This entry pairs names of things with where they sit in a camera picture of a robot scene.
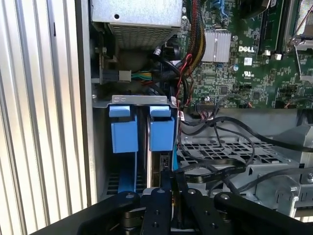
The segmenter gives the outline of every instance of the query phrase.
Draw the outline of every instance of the dell logo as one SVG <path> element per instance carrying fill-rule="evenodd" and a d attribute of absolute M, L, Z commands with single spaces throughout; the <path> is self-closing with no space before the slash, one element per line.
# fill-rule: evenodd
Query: dell logo
<path fill-rule="evenodd" d="M 242 46 L 239 46 L 239 52 L 251 52 L 251 53 L 254 53 L 254 47 L 242 47 Z"/>

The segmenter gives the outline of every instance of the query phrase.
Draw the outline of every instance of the chip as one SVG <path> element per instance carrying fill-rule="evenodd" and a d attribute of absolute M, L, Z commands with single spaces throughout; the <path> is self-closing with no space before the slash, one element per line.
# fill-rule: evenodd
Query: chip
<path fill-rule="evenodd" d="M 228 92 L 228 87 L 227 86 L 222 86 L 221 87 L 221 94 L 227 94 Z"/>
<path fill-rule="evenodd" d="M 259 99 L 260 96 L 261 96 L 261 93 L 259 93 L 259 92 L 254 92 L 252 98 L 253 98 L 253 99 Z"/>

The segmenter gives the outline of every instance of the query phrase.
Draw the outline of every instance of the capacitor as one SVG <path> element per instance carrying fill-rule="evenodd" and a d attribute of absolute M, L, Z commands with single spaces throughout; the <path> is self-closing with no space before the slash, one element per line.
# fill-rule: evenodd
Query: capacitor
<path fill-rule="evenodd" d="M 235 65 L 232 65 L 232 66 L 231 66 L 231 70 L 234 71 L 234 72 L 237 72 L 237 71 L 239 70 L 239 66 L 236 65 L 236 64 L 235 64 Z"/>

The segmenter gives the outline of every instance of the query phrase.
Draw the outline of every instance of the perforated metal panel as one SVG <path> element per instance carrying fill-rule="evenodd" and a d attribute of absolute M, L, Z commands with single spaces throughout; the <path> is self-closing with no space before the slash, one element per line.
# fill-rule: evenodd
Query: perforated metal panel
<path fill-rule="evenodd" d="M 202 157 L 208 160 L 228 159 L 235 158 L 238 160 L 247 160 L 251 156 L 252 148 L 248 142 L 235 142 L 235 141 L 222 141 L 223 146 L 216 141 L 209 143 L 193 143 L 184 144 L 190 154 L 196 157 Z M 256 164 L 277 164 L 282 161 L 277 159 L 277 154 L 271 149 L 272 145 L 265 142 L 255 142 L 255 157 Z M 193 159 L 189 158 L 180 149 L 178 150 L 178 162 L 183 165 L 196 163 Z"/>
<path fill-rule="evenodd" d="M 108 23 L 121 49 L 154 50 L 181 27 L 182 0 L 93 0 L 91 19 Z"/>
<path fill-rule="evenodd" d="M 116 195 L 118 193 L 118 185 L 119 173 L 113 172 L 109 176 L 108 189 L 106 190 L 106 195 L 103 197 L 106 198 L 106 196 Z M 136 192 L 142 193 L 145 188 L 146 185 L 144 184 L 142 173 L 139 172 L 137 173 Z"/>
<path fill-rule="evenodd" d="M 121 49 L 155 49 L 176 30 L 170 28 L 110 25 Z"/>

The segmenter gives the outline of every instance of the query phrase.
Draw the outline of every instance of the red wire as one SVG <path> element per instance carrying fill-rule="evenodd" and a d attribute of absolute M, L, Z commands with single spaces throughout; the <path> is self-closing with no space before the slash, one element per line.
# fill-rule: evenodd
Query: red wire
<path fill-rule="evenodd" d="M 180 84 L 181 84 L 181 80 L 182 80 L 182 75 L 183 75 L 183 72 L 186 68 L 187 65 L 189 65 L 190 63 L 192 62 L 192 54 L 187 54 L 186 56 L 186 62 L 184 63 L 184 65 L 181 67 L 181 70 L 180 70 L 180 76 L 179 76 L 179 81 L 177 83 L 177 93 L 176 93 L 176 104 L 177 104 L 177 107 L 179 106 L 179 103 L 178 103 L 178 95 L 179 95 L 179 92 L 180 92 Z"/>

